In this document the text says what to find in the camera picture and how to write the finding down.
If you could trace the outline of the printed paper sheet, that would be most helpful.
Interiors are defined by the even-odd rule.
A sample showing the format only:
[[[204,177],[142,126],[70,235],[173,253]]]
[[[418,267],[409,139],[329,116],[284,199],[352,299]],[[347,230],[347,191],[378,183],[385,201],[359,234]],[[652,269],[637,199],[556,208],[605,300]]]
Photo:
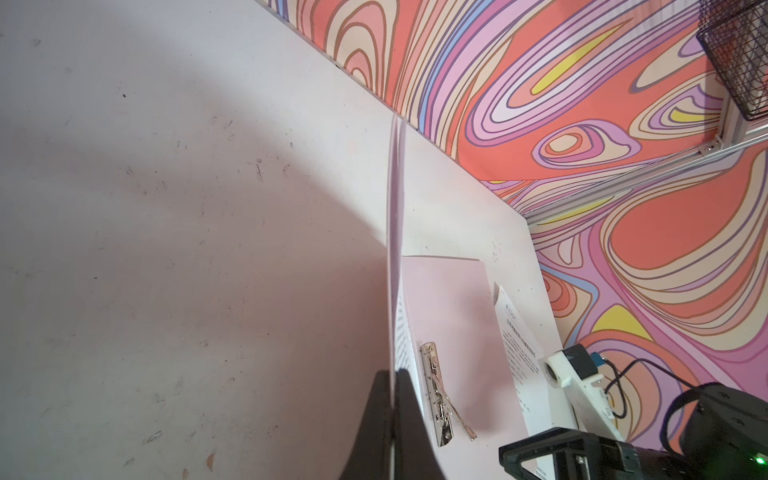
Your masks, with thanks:
[[[388,181],[387,181],[387,278],[389,297],[389,352],[390,370],[409,374],[418,408],[423,417],[424,405],[420,383],[420,367],[416,347],[407,318],[402,280],[402,245],[404,223],[404,158],[407,124],[394,115],[391,123]]]
[[[498,283],[493,285],[493,307],[513,377],[513,405],[521,412],[519,436],[525,438],[555,426],[568,426],[570,409],[546,378],[541,364],[544,351],[511,297]]]

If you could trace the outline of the pink folder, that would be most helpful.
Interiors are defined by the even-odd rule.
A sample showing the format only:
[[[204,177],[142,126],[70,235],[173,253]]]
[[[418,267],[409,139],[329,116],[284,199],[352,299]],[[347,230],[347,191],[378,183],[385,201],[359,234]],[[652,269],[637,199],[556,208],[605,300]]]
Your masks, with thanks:
[[[426,370],[416,361],[430,444],[448,479],[505,479],[501,446],[527,437],[485,265],[474,259],[407,256],[402,262],[406,318],[415,348],[434,343],[440,378],[458,413],[452,439],[437,443]]]

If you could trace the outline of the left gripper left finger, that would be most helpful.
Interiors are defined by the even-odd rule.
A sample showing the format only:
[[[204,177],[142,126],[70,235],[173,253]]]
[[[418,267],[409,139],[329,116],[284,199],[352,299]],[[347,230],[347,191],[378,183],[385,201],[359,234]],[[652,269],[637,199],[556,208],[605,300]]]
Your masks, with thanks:
[[[393,405],[389,371],[378,371],[373,379],[351,453],[341,480],[385,480],[390,478]]]

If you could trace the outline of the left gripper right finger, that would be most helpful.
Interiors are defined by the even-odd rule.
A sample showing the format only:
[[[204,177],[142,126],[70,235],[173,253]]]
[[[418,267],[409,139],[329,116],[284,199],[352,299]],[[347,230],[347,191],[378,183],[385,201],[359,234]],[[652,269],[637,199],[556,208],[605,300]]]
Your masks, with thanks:
[[[413,382],[405,369],[398,370],[395,376],[393,413],[393,478],[443,480]]]

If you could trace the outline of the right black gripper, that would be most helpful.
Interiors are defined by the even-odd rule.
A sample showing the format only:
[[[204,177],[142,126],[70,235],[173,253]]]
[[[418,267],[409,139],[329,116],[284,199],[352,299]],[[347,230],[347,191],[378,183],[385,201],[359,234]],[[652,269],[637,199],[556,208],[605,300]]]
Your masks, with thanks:
[[[499,448],[515,479],[550,456],[557,479],[765,479],[767,402],[719,383],[687,390],[670,404],[653,450],[596,434],[551,428]]]

